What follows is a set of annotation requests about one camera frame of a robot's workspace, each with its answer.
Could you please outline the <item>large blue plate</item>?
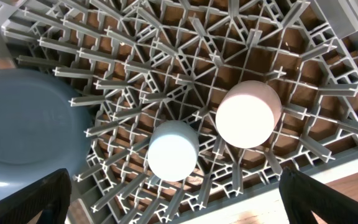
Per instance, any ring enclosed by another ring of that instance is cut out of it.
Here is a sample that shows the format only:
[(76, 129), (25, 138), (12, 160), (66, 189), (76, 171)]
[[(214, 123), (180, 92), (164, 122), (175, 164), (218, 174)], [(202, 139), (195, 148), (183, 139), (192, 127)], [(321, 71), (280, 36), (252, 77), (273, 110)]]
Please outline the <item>large blue plate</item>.
[(0, 200), (65, 168), (86, 164), (91, 140), (88, 110), (72, 107), (79, 94), (36, 70), (0, 70)]

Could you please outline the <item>light blue plastic cup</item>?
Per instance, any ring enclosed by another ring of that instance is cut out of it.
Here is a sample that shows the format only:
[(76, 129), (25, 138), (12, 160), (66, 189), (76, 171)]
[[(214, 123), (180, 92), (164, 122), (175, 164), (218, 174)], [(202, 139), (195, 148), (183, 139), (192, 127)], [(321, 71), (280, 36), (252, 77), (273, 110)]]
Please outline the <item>light blue plastic cup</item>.
[(189, 124), (166, 121), (152, 133), (147, 160), (158, 178), (177, 182), (194, 171), (199, 151), (198, 135)]

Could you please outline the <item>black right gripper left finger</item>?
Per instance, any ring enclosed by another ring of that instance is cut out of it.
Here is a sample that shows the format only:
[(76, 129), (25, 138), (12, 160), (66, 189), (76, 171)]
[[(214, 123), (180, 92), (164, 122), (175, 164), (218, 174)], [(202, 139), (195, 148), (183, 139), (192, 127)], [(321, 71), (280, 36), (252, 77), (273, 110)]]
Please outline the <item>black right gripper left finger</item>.
[(58, 169), (14, 194), (0, 200), (0, 223), (64, 224), (70, 206), (71, 179)]

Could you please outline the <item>grey dishwasher rack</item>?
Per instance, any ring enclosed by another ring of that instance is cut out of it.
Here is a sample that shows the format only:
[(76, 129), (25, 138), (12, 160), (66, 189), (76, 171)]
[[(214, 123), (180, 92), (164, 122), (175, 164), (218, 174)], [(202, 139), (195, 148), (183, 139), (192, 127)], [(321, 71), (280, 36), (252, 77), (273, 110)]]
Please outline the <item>grey dishwasher rack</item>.
[[(322, 182), (358, 172), (358, 2), (0, 1), (0, 69), (67, 82), (92, 125), (73, 177), (88, 223), (181, 223), (274, 202), (285, 167)], [(216, 112), (244, 81), (283, 105), (261, 145), (219, 135)], [(200, 144), (194, 171), (150, 169), (152, 133), (182, 121)]]

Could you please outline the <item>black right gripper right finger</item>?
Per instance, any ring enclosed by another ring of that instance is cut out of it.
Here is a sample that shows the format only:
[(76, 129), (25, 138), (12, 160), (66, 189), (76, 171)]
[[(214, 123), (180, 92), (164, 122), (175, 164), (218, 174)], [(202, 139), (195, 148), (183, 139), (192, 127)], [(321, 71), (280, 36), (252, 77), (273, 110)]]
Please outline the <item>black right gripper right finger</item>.
[(284, 168), (279, 192), (290, 223), (358, 223), (358, 202), (310, 176)]

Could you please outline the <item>pink plastic cup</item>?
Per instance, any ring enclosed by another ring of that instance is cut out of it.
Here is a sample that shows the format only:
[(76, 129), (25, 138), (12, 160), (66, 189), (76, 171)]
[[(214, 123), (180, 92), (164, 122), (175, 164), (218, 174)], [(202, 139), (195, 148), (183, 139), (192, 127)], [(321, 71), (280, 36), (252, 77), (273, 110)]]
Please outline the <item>pink plastic cup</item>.
[(216, 112), (219, 135), (230, 145), (252, 148), (272, 134), (282, 113), (277, 92), (259, 81), (245, 81), (232, 87)]

